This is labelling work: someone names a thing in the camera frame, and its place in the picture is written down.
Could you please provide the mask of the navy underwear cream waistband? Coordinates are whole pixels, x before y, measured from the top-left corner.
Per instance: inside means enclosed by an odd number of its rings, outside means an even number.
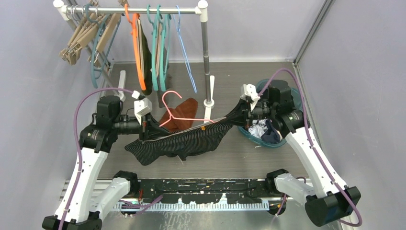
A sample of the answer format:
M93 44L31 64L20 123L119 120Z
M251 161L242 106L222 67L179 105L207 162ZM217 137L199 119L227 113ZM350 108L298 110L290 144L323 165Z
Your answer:
M271 123L271 120L269 120L270 123L267 125L268 126L268 131L261 137L261 139L264 142L271 143L271 144L277 144L282 141L282 137L279 133L278 130L276 130Z

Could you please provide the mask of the olive green underwear cream waistband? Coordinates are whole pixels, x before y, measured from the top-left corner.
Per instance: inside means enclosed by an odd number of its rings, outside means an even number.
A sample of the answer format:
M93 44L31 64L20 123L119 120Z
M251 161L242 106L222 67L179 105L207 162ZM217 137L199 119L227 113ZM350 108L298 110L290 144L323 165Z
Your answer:
M142 92L144 95L150 95L153 90L152 73L151 73L151 52L149 50L147 38L144 34L142 23L139 18L137 19L137 29L138 29L140 64L146 88L145 90L142 90Z

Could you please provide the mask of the orange hanger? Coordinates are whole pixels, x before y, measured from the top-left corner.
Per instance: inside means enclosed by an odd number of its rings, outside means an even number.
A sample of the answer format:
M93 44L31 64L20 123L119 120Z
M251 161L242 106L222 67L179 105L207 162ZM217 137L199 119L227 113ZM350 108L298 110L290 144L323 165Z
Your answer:
M131 36L133 40L133 47L134 47L134 56L135 56L135 65L136 65L136 70L137 70L137 76L138 76L138 82L141 87L142 91L145 91L146 85L144 81L144 72L142 71L142 66L141 66L141 59L140 59L140 48L138 45L138 30L137 30L137 19L139 18L139 15L137 13L130 14L129 13L129 5L128 3L124 4L124 12L125 16L128 20L128 22L131 25Z

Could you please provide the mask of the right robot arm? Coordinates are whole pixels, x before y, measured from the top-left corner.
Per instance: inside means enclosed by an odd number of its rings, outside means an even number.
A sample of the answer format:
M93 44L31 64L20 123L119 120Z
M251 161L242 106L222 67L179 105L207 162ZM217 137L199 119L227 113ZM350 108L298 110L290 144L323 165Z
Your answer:
M241 119L243 126L268 118L276 134L291 146L310 176L311 183L306 184L286 170L273 171L268 174L266 183L270 196L282 193L293 198L304 206L307 216L318 227L333 221L342 222L351 214L357 216L356 226L359 226L362 218L357 203L361 193L357 187L348 186L328 161L307 121L305 107L296 105L299 99L300 92L283 80L267 82L261 90L244 84L241 104L231 117Z

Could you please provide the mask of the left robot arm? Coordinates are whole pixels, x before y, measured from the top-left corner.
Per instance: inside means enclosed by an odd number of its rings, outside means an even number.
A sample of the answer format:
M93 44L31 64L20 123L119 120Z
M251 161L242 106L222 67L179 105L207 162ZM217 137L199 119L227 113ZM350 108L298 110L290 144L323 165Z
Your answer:
M110 184L96 198L92 198L100 170L119 135L136 134L146 129L148 121L158 127L152 118L151 101L134 93L133 117L123 115L123 102L118 96L101 97L92 122L80 133L75 133L77 160L68 188L54 215L45 217L45 230L100 230L107 214L124 196L138 195L137 174L119 171Z

